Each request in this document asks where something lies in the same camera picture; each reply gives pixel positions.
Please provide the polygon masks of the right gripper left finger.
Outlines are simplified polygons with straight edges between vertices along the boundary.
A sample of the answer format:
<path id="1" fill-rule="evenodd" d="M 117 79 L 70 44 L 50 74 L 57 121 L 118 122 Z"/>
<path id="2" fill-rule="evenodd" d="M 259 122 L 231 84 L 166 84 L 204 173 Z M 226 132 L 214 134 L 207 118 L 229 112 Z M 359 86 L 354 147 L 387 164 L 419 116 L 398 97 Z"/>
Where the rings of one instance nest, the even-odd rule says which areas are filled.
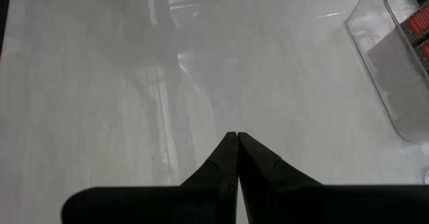
<path id="1" fill-rule="evenodd" d="M 229 132 L 181 185 L 88 188 L 64 203 L 62 224 L 236 224 L 238 155 Z"/>

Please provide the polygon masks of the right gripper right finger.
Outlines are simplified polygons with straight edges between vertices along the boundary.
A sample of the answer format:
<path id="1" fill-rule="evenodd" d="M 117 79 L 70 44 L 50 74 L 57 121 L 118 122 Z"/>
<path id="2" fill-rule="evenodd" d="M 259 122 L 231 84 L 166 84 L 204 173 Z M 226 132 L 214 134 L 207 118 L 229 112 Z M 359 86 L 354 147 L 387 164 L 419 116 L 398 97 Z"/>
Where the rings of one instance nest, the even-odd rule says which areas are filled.
<path id="1" fill-rule="evenodd" d="M 250 224 L 429 224 L 429 186 L 322 184 L 249 134 L 238 139 Z"/>

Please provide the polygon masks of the red lid paprika tin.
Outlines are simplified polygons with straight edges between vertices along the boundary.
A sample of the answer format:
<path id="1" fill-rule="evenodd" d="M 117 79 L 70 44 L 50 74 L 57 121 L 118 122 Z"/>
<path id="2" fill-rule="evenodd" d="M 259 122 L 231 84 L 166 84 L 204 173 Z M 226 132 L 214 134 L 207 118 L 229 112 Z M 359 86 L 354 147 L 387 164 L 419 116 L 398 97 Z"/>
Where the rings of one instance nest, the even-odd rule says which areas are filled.
<path id="1" fill-rule="evenodd" d="M 400 24 L 411 45 L 416 46 L 429 37 L 429 1 L 421 5 Z"/>
<path id="2" fill-rule="evenodd" d="M 415 47 L 416 54 L 422 63 L 424 70 L 429 74 L 429 39 Z"/>

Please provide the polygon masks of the clear plastic bin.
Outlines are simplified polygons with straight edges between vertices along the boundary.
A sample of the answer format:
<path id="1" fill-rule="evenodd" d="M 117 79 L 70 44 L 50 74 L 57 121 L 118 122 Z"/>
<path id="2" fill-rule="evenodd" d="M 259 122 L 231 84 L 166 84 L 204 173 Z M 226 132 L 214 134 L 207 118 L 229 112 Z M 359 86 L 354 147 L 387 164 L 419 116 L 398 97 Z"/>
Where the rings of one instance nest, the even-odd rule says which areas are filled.
<path id="1" fill-rule="evenodd" d="M 346 29 L 397 133 L 429 143 L 429 62 L 420 60 L 404 30 L 417 0 L 359 0 Z"/>

